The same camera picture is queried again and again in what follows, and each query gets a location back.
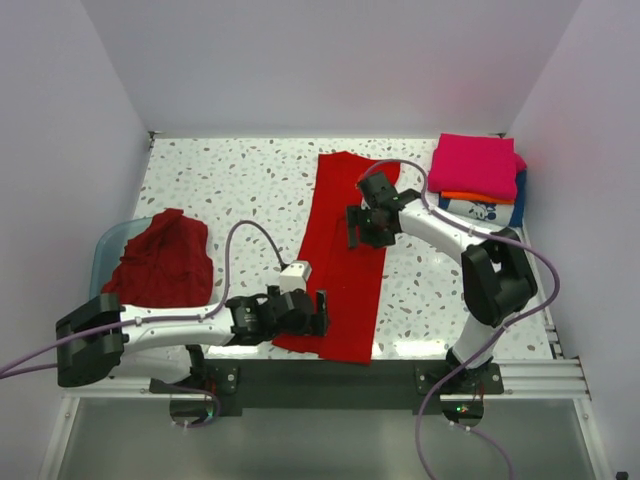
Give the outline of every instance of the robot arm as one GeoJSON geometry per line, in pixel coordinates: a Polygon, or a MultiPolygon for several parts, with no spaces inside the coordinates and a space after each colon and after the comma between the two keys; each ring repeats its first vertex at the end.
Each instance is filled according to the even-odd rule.
{"type": "MultiPolygon", "coordinates": [[[[505,228],[493,233],[440,209],[436,216],[425,207],[418,192],[398,193],[382,172],[365,178],[358,187],[367,206],[347,207],[351,248],[358,242],[373,247],[393,245],[395,235],[405,233],[426,241],[461,265],[464,299],[470,313],[460,338],[447,352],[453,368],[475,354],[505,319],[521,311],[536,295],[538,287],[523,250],[472,235],[476,231],[519,240],[515,231],[505,228]],[[439,217],[466,223],[468,233],[439,217]]],[[[493,348],[488,349],[468,365],[467,371],[487,365],[492,354],[493,348]]]]}
{"type": "Polygon", "coordinates": [[[57,322],[57,338],[100,326],[122,327],[59,346],[58,384],[78,387],[110,376],[176,383],[192,373],[196,353],[202,356],[200,344],[257,345],[280,333],[324,336],[326,295],[317,292],[314,308],[306,293],[310,272],[307,262],[293,262],[280,273],[279,286],[230,298],[223,306],[159,309],[120,305],[114,294],[96,297],[57,322]]]}

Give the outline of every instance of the folded towel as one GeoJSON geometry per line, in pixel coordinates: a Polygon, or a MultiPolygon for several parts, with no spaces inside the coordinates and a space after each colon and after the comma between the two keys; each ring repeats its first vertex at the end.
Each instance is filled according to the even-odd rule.
{"type": "MultiPolygon", "coordinates": [[[[527,168],[527,164],[517,153],[514,153],[513,155],[516,161],[516,172],[520,173],[527,168]]],[[[488,195],[482,195],[481,193],[475,192],[442,191],[440,192],[440,195],[444,198],[450,198],[452,200],[468,200],[470,202],[498,203],[500,205],[513,205],[515,203],[515,199],[503,200],[501,198],[490,197],[488,195]]]]}
{"type": "Polygon", "coordinates": [[[514,200],[518,167],[513,147],[512,138],[443,133],[433,152],[429,191],[473,192],[514,200]]]}
{"type": "Polygon", "coordinates": [[[513,205],[453,200],[441,195],[438,206],[455,215],[475,218],[504,227],[521,227],[524,215],[526,182],[527,171],[523,170],[516,176],[518,195],[513,205]]]}

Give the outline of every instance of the terrazzo table surface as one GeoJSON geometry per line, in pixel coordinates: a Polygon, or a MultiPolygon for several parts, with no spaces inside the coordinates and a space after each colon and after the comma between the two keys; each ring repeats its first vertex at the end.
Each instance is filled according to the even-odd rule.
{"type": "MultiPolygon", "coordinates": [[[[402,158],[428,170],[436,146],[432,139],[156,139],[134,217],[174,207],[208,225],[215,302],[228,274],[222,268],[225,238],[239,220],[260,223],[281,248],[285,261],[296,258],[311,209],[319,153],[350,151],[372,159],[402,158]]],[[[420,181],[416,171],[403,165],[397,187],[399,191],[419,189],[420,181]]],[[[256,229],[241,227],[231,250],[231,296],[252,295],[265,291],[267,284],[277,284],[277,260],[256,229]]],[[[386,255],[373,358],[443,358],[460,336],[466,318],[457,263],[420,240],[400,235],[386,255]]],[[[317,358],[270,343],[210,347],[208,356],[317,358]]],[[[543,315],[512,327],[498,342],[495,357],[552,358],[543,315]]]]}

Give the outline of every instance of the purple cable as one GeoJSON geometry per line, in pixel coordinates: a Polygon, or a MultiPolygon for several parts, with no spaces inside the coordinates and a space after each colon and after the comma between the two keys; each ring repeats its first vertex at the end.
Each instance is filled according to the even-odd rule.
{"type": "MultiPolygon", "coordinates": [[[[271,235],[269,235],[269,232],[267,232],[261,225],[259,225],[258,223],[254,222],[253,220],[240,220],[238,223],[236,223],[233,227],[231,227],[231,230],[229,230],[229,234],[227,235],[227,240],[225,243],[225,252],[224,252],[224,269],[225,269],[225,280],[224,280],[224,291],[222,293],[222,298],[220,299],[220,302],[218,303],[218,305],[216,306],[216,308],[212,309],[210,312],[207,312],[207,314],[205,315],[205,318],[211,318],[213,317],[215,314],[217,314],[220,310],[222,310],[222,308],[224,307],[224,303],[227,301],[227,297],[229,296],[229,286],[231,283],[231,261],[230,261],[230,257],[231,257],[231,240],[233,238],[233,234],[235,233],[235,231],[242,225],[251,225],[255,228],[257,228],[258,230],[260,230],[265,237],[267,237],[267,240],[269,241],[269,243],[271,244],[271,247],[273,248],[273,251],[276,254],[276,257],[278,258],[278,262],[280,263],[280,266],[284,265],[284,261],[282,260],[282,256],[280,255],[280,252],[278,250],[278,247],[276,246],[275,242],[273,241],[273,238],[271,238],[271,235]]],[[[200,316],[199,315],[193,315],[191,317],[185,317],[185,316],[164,316],[164,317],[154,317],[154,318],[149,318],[149,319],[142,319],[143,323],[156,323],[156,322],[165,322],[165,321],[190,321],[190,320],[199,320],[200,316]]],[[[7,363],[6,365],[4,365],[3,367],[0,368],[0,379],[3,378],[8,378],[8,377],[13,377],[16,375],[21,375],[23,373],[29,373],[29,372],[33,372],[33,371],[37,371],[37,370],[44,370],[45,368],[49,367],[49,365],[41,365],[38,367],[29,367],[29,368],[24,368],[21,370],[16,370],[13,372],[10,372],[10,370],[13,370],[15,367],[17,367],[18,365],[22,365],[25,362],[28,362],[29,360],[31,360],[32,358],[35,358],[39,355],[42,355],[45,352],[48,352],[49,350],[53,350],[54,348],[58,348],[61,347],[63,345],[66,345],[67,343],[73,342],[74,340],[78,340],[80,338],[86,338],[89,337],[91,335],[96,335],[98,333],[103,333],[103,332],[108,332],[109,330],[115,330],[115,329],[119,329],[119,328],[124,328],[124,327],[128,327],[131,325],[135,325],[136,321],[135,320],[127,320],[126,322],[114,322],[111,323],[109,325],[101,325],[99,327],[94,327],[94,328],[90,328],[88,330],[83,330],[82,332],[78,332],[78,333],[74,333],[72,335],[68,335],[66,337],[63,337],[57,341],[55,341],[54,343],[47,345],[46,347],[42,347],[39,348],[38,350],[29,353],[27,355],[24,355],[12,362],[7,363]]],[[[210,395],[213,396],[212,393],[210,392],[206,392],[206,391],[198,391],[197,393],[204,393],[206,395],[210,395]]]]}
{"type": "Polygon", "coordinates": [[[4,380],[5,378],[10,378],[10,377],[15,377],[17,375],[22,375],[23,373],[39,372],[40,370],[49,370],[51,368],[57,368],[57,367],[58,367],[57,363],[45,363],[44,365],[36,365],[35,367],[19,368],[17,370],[14,370],[13,372],[0,375],[0,380],[4,380]]]}
{"type": "MultiPolygon", "coordinates": [[[[429,211],[435,217],[437,217],[438,219],[442,220],[447,225],[450,225],[450,226],[452,226],[454,228],[457,228],[457,229],[459,229],[459,230],[461,230],[463,232],[468,232],[469,231],[469,229],[467,227],[465,227],[464,225],[459,224],[458,222],[456,222],[455,220],[449,218],[448,216],[443,215],[437,209],[431,209],[431,207],[429,205],[429,201],[427,200],[427,172],[425,172],[425,170],[420,165],[418,165],[417,163],[410,162],[409,160],[381,160],[381,161],[376,162],[375,164],[373,164],[371,167],[369,167],[364,172],[364,174],[362,175],[361,178],[364,178],[364,177],[368,176],[369,173],[372,170],[374,170],[375,168],[378,168],[381,165],[384,165],[385,163],[404,163],[406,165],[410,165],[410,166],[416,168],[422,174],[422,178],[423,178],[422,189],[420,191],[420,199],[422,200],[422,204],[425,206],[425,208],[429,209],[429,211]]],[[[427,395],[424,397],[424,400],[422,401],[422,404],[420,405],[420,409],[418,410],[418,415],[416,417],[415,443],[416,443],[416,449],[418,450],[418,457],[420,458],[420,463],[422,463],[422,466],[424,467],[425,472],[427,472],[427,475],[429,475],[429,478],[431,478],[432,480],[437,480],[438,477],[436,477],[435,472],[433,471],[433,469],[431,468],[431,466],[427,462],[427,459],[426,459],[426,457],[425,457],[425,455],[424,455],[424,453],[422,451],[422,440],[420,438],[420,428],[422,426],[422,417],[424,415],[424,410],[427,407],[427,404],[429,403],[429,400],[431,400],[431,397],[433,397],[433,395],[438,390],[440,390],[440,388],[446,382],[448,382],[453,377],[455,377],[458,373],[460,373],[462,370],[464,370],[469,364],[471,364],[475,359],[477,359],[480,355],[482,355],[489,348],[491,348],[493,346],[493,344],[495,344],[500,339],[500,337],[502,336],[502,334],[505,332],[505,330],[507,328],[509,328],[510,326],[512,326],[515,323],[519,322],[520,320],[523,320],[523,319],[525,319],[527,317],[530,317],[531,315],[533,315],[535,313],[538,313],[541,310],[544,310],[545,308],[547,308],[556,299],[556,297],[558,296],[558,293],[560,291],[560,276],[558,274],[557,269],[555,268],[555,266],[551,263],[551,261],[545,255],[543,255],[542,253],[540,253],[536,249],[530,247],[529,245],[526,245],[525,243],[518,242],[518,241],[512,240],[510,238],[499,237],[497,235],[492,235],[492,234],[488,234],[488,233],[482,233],[482,232],[478,232],[478,231],[475,231],[475,230],[472,230],[471,232],[473,233],[473,235],[475,235],[475,236],[477,236],[479,238],[484,238],[486,240],[494,240],[496,242],[502,242],[502,243],[505,243],[505,244],[508,244],[508,245],[512,245],[514,247],[521,248],[521,249],[526,250],[527,252],[533,254],[538,259],[540,259],[540,261],[542,261],[542,263],[544,263],[547,266],[547,268],[549,269],[549,271],[551,272],[551,275],[553,276],[554,287],[553,287],[553,291],[551,292],[551,295],[549,295],[549,297],[544,302],[542,302],[537,307],[534,307],[531,310],[527,310],[526,312],[521,313],[518,316],[512,318],[511,320],[505,322],[503,324],[502,328],[497,330],[492,335],[492,337],[487,341],[487,343],[485,343],[476,353],[471,355],[471,357],[469,357],[469,359],[467,359],[465,362],[463,362],[460,365],[458,365],[449,374],[445,375],[441,380],[439,380],[435,385],[433,385],[433,387],[431,387],[431,390],[429,390],[427,395]]],[[[507,452],[500,445],[498,445],[498,443],[495,440],[493,440],[491,437],[489,437],[485,433],[482,433],[482,432],[480,432],[480,431],[478,431],[476,429],[471,429],[470,431],[475,433],[476,435],[482,437],[483,439],[485,439],[487,442],[489,442],[491,445],[493,445],[500,452],[500,454],[503,456],[505,462],[507,463],[507,467],[509,469],[509,480],[514,480],[516,478],[515,477],[515,468],[513,466],[513,462],[511,461],[511,458],[509,457],[507,452]]]]}

